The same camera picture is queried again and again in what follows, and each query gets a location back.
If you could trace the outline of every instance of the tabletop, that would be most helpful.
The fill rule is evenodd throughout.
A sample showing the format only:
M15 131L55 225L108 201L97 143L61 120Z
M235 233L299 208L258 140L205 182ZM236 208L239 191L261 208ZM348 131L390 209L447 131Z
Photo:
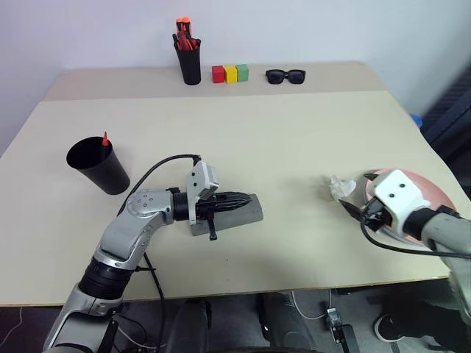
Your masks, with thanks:
M306 81L269 85L267 68L302 68ZM148 254L168 298L447 276L438 258L368 243L330 197L333 174L401 168L429 178L471 216L455 177L384 84L360 63L249 69L248 82L215 85L203 68L197 86L185 86L178 68L64 73L0 158L0 305L61 304L80 280L127 193L106 195L65 156L105 130L131 184L165 157L201 154L217 170L218 191L260 199L262 221L220 231L217 241L191 236L185 221L154 234ZM183 188L190 170L174 161L143 186ZM157 297L146 272L124 293Z

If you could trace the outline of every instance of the white wall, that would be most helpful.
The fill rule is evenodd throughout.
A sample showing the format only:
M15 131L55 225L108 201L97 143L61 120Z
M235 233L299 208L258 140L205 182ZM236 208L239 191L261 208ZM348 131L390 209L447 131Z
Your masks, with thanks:
M204 64L361 60L411 113L471 57L470 0L0 0L0 154L62 69L176 65L181 15Z

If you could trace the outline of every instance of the black cup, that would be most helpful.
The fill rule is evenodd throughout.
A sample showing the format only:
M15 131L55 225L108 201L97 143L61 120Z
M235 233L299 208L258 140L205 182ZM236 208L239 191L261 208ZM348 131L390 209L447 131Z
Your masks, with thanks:
M100 137L77 142L67 153L67 164L77 169L109 195L118 195L130 186L130 178L118 161L113 144L102 146Z
M182 69L183 81L187 85L198 85L201 82L201 66L199 64L199 46L201 40L196 39L198 48L194 50L181 50L174 45L177 51L178 61Z

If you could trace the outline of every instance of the green block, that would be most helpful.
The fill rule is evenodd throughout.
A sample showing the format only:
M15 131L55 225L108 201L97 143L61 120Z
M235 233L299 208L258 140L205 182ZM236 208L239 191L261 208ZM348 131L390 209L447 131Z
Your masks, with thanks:
M237 68L237 82L249 80L249 67L247 64L236 65Z

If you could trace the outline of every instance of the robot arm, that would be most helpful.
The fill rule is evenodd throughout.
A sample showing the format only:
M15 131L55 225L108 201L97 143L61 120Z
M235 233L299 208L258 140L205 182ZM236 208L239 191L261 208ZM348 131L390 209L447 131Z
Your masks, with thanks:
M441 256L450 269L463 321L471 324L471 222L448 207L428 208L420 189L399 170L365 174L373 198L361 209L341 202L349 214L372 230L389 225L398 236L411 235ZM457 254L450 257L446 254Z
M199 161L188 175L186 193L178 189L139 190L124 211L107 227L83 278L77 283L49 331L45 352L109 352L121 305L131 275L139 269L152 235L174 221L206 220L210 239L216 239L214 213L248 204L244 193L214 193L215 171Z

